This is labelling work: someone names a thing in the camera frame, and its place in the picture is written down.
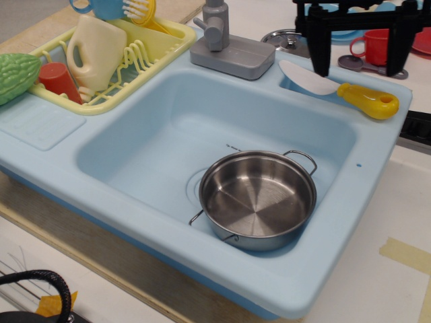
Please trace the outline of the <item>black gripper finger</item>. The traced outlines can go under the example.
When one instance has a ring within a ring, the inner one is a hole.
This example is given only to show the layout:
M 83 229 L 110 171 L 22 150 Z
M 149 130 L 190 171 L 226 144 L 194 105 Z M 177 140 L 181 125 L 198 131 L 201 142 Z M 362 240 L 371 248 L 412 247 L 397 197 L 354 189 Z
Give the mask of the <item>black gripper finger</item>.
M 416 34 L 421 31 L 420 12 L 416 1 L 404 1 L 391 18 L 387 49 L 387 76 L 404 68 Z
M 310 6 L 306 16 L 305 32 L 314 72 L 321 77 L 329 75 L 331 58 L 331 30 L 325 19 L 328 11 L 321 6 Z

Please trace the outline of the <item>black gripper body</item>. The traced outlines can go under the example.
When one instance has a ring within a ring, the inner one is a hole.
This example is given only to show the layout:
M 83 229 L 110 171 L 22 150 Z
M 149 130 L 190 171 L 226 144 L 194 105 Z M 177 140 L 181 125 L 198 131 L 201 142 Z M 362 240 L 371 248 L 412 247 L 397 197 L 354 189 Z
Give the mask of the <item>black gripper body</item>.
M 371 11 L 382 1 L 295 1 L 296 30 L 309 33 L 313 26 L 325 31 L 371 30 L 413 24 L 413 33 L 430 26 L 429 1 L 402 1 L 393 10 Z

